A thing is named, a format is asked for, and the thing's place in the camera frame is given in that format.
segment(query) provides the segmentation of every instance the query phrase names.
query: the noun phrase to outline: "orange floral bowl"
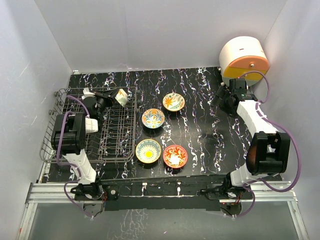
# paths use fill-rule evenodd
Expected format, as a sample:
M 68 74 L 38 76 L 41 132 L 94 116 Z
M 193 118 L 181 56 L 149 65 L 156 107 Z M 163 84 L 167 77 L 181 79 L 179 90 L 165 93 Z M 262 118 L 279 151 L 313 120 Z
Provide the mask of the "orange floral bowl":
M 171 112 L 177 112 L 181 110 L 185 106 L 185 103 L 186 101 L 184 97 L 175 92 L 165 95 L 162 101 L 165 109 Z
M 179 145 L 168 146 L 163 152 L 163 160 L 170 168 L 182 168 L 188 160 L 187 151 Z
M 156 108 L 145 111 L 142 115 L 142 123 L 149 129 L 159 128 L 165 121 L 164 113 Z

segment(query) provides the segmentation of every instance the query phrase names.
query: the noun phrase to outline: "cable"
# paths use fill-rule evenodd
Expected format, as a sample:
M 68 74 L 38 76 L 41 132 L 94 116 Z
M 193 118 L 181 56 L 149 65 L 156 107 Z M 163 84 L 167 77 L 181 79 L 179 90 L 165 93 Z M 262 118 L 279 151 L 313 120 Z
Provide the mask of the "cable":
M 243 187 L 245 190 L 249 191 L 249 192 L 252 194 L 252 196 L 253 196 L 253 200 L 252 200 L 251 206 L 250 206 L 245 212 L 240 213 L 239 215 L 236 215 L 236 217 L 242 217 L 242 216 L 246 215 L 248 212 L 251 211 L 251 209 L 252 209 L 252 208 L 254 207 L 254 205 L 255 205 L 256 195 L 255 195 L 254 191 L 252 191 L 250 188 L 247 187 L 247 184 L 252 184 L 252 183 L 253 183 L 253 182 L 245 183 L 245 184 L 242 185 L 242 187 Z
M 243 76 L 245 76 L 247 74 L 253 74 L 253 73 L 260 74 L 264 78 L 264 80 L 266 82 L 266 86 L 267 86 L 266 98 L 263 101 L 259 100 L 260 103 L 264 104 L 264 103 L 266 103 L 266 101 L 268 101 L 269 96 L 270 96 L 270 83 L 269 83 L 269 80 L 267 79 L 266 75 L 264 75 L 260 71 L 247 71 L 246 73 L 242 74 L 241 76 L 238 76 L 238 78 L 242 78 Z
M 102 212 L 103 212 L 103 210 L 98 211 L 93 217 L 95 218 L 98 214 L 100 214 L 100 213 L 102 213 Z
M 67 95 L 67 96 L 65 96 L 65 97 L 68 98 L 68 99 L 72 99 L 72 100 L 75 100 L 76 102 L 78 102 L 78 103 L 83 107 L 83 109 L 85 110 L 86 115 L 87 115 L 88 117 L 90 117 L 89 110 L 88 110 L 88 108 L 86 107 L 86 105 L 84 105 L 84 103 L 83 103 L 82 101 L 80 101 L 78 98 L 76 98 L 76 97 L 74 97 L 74 96 L 71 96 L 71 95 Z
M 83 106 L 84 110 L 86 111 L 87 113 L 87 116 L 90 117 L 90 114 L 89 114 L 89 111 L 88 109 L 86 108 L 86 106 L 77 98 L 75 98 L 74 96 L 71 96 L 71 95 L 67 95 L 66 98 L 69 98 L 69 99 L 72 99 L 72 100 L 75 100 L 76 102 L 80 103 L 80 105 Z M 64 194 L 66 195 L 66 197 L 70 200 L 70 202 L 72 202 L 74 205 L 77 206 L 77 208 L 79 208 L 82 212 L 84 212 L 85 215 L 87 215 L 88 217 L 91 217 L 92 219 L 94 218 L 94 216 L 88 212 L 86 212 L 81 206 L 79 206 L 78 204 L 76 204 L 76 202 L 69 196 L 68 192 L 67 192 L 67 185 L 68 184 L 71 184 L 71 183 L 78 183 L 79 180 L 81 179 L 81 171 L 80 169 L 78 168 L 78 166 L 74 163 L 70 163 L 70 162 L 60 162 L 60 152 L 61 152 L 61 146 L 62 146 L 62 140 L 63 140 L 63 136 L 64 136 L 64 132 L 65 132 L 65 128 L 66 128 L 66 123 L 67 123 L 67 118 L 70 114 L 75 114 L 74 112 L 72 111 L 67 111 L 64 116 L 63 116 L 63 121 L 62 121 L 62 126 L 61 126 L 61 134 L 60 134 L 60 137 L 59 137 L 59 143 L 58 143 L 58 147 L 57 147 L 57 150 L 56 150 L 56 164 L 60 167 L 62 166 L 71 166 L 71 167 L 74 167 L 77 171 L 78 171 L 78 179 L 77 180 L 72 180 L 72 181 L 68 181 L 64 184 L 63 186 L 63 191 L 64 191 Z
M 300 174 L 301 174 L 301 166 L 302 166 L 302 161 L 301 161 L 301 153 L 300 153 L 300 150 L 299 150 L 299 147 L 298 147 L 298 144 L 297 144 L 297 141 L 295 140 L 293 134 L 288 130 L 286 129 L 284 126 L 280 125 L 280 124 L 277 124 L 275 123 L 274 121 L 271 121 L 269 119 L 267 119 L 266 117 L 264 117 L 262 115 L 262 113 L 259 111 L 258 109 L 259 107 L 259 103 L 257 102 L 255 104 L 255 110 L 257 112 L 257 114 L 264 120 L 266 121 L 267 123 L 269 124 L 272 124 L 280 129 L 282 129 L 283 131 L 286 132 L 286 134 L 288 134 L 288 136 L 291 138 L 292 140 L 292 144 L 294 146 L 294 149 L 295 149 L 295 152 L 296 152 L 296 157 L 297 157 L 297 162 L 298 162 L 298 167 L 297 167 L 297 171 L 296 171 L 296 175 L 295 175 L 295 178 L 293 180 L 293 182 L 291 183 L 290 186 L 288 186 L 287 188 L 284 188 L 284 189 L 277 189 L 277 188 L 274 188 L 273 186 L 271 186 L 266 180 L 262 179 L 262 178 L 259 178 L 258 180 L 264 182 L 265 185 L 267 185 L 270 189 L 272 189 L 273 191 L 275 192 L 279 192 L 279 193 L 284 193 L 284 192 L 287 192 L 289 190 L 291 190 L 298 182 L 299 178 L 300 178 Z
M 271 124 L 271 125 L 274 125 L 280 129 L 282 129 L 283 131 L 286 132 L 286 134 L 288 134 L 288 136 L 290 137 L 290 139 L 292 140 L 292 144 L 294 146 L 294 149 L 295 149 L 295 152 L 296 152 L 296 157 L 297 157 L 297 171 L 296 171 L 296 175 L 295 175 L 295 178 L 293 180 L 293 182 L 291 183 L 291 185 L 287 188 L 284 188 L 284 189 L 277 189 L 277 188 L 274 188 L 273 186 L 271 186 L 266 180 L 262 179 L 262 178 L 259 178 L 258 180 L 262 181 L 265 185 L 267 185 L 271 190 L 275 191 L 275 192 L 279 192 L 279 193 L 284 193 L 284 192 L 287 192 L 289 190 L 291 190 L 298 182 L 299 178 L 300 178 L 300 174 L 301 174 L 301 167 L 302 167 L 302 161 L 301 161 L 301 152 L 299 150 L 299 147 L 298 147 L 298 144 L 297 144 L 297 141 L 296 139 L 294 138 L 293 134 L 288 130 L 286 129 L 284 126 L 272 121 L 272 120 L 269 120 L 267 119 L 266 117 L 264 117 L 264 115 L 258 110 L 258 107 L 259 107 L 259 103 L 262 103 L 264 104 L 268 99 L 269 99 L 269 96 L 270 96 L 270 83 L 269 83 L 269 80 L 267 79 L 267 77 L 260 71 L 248 71 L 244 74 L 242 74 L 241 76 L 239 76 L 239 78 L 242 78 L 244 75 L 247 75 L 247 74 L 250 74 L 250 73 L 257 73 L 257 74 L 260 74 L 265 82 L 266 82 L 266 85 L 267 85 L 267 95 L 266 95 L 266 98 L 264 100 L 259 100 L 256 104 L 255 104 L 255 110 L 257 112 L 257 114 L 264 120 L 266 121 L 267 123 Z
M 230 216 L 232 216 L 232 214 L 227 210 L 227 209 L 225 209 L 225 208 L 223 208 L 223 207 L 220 207 L 221 209 L 223 209 L 223 210 L 225 210 Z
M 242 193 L 240 193 L 240 195 L 236 197 L 236 201 L 234 202 L 234 204 L 238 204 L 240 202 L 241 197 Z
M 103 195 L 104 193 L 101 193 L 101 195 L 100 196 L 98 196 L 97 198 L 91 198 L 91 200 L 98 200 L 99 198 L 101 198 L 102 197 L 102 195 Z

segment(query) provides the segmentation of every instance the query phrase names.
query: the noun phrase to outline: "screw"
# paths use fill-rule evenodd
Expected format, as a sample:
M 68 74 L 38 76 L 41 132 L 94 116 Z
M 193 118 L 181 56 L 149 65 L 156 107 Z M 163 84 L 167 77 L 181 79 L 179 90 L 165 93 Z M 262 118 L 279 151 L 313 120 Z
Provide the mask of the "screw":
M 53 114 L 55 114 L 56 113 L 56 111 L 55 110 L 49 110 L 49 115 L 53 115 Z
M 57 105 L 57 106 L 63 106 L 64 103 L 63 103 L 62 101 L 57 101 L 57 102 L 55 103 L 55 105 Z

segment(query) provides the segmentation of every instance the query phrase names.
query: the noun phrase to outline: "red patterned bowl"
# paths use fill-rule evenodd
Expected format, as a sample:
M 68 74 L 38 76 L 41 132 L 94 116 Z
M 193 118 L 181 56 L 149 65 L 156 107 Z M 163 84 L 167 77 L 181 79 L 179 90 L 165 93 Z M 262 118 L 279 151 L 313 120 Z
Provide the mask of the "red patterned bowl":
M 171 145 L 164 150 L 163 160 L 170 168 L 179 169 L 187 163 L 188 154 L 182 146 Z

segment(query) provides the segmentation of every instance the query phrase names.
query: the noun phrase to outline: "blue patterned bowl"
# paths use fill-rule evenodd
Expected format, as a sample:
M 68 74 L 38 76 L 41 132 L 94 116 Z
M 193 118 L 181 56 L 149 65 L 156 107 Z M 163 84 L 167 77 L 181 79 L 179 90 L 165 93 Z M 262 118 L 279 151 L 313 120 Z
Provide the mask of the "blue patterned bowl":
M 159 128 L 165 121 L 164 113 L 156 108 L 145 111 L 142 115 L 142 123 L 149 129 Z
M 145 164 L 154 163 L 161 155 L 160 144 L 152 139 L 142 140 L 135 148 L 135 155 Z

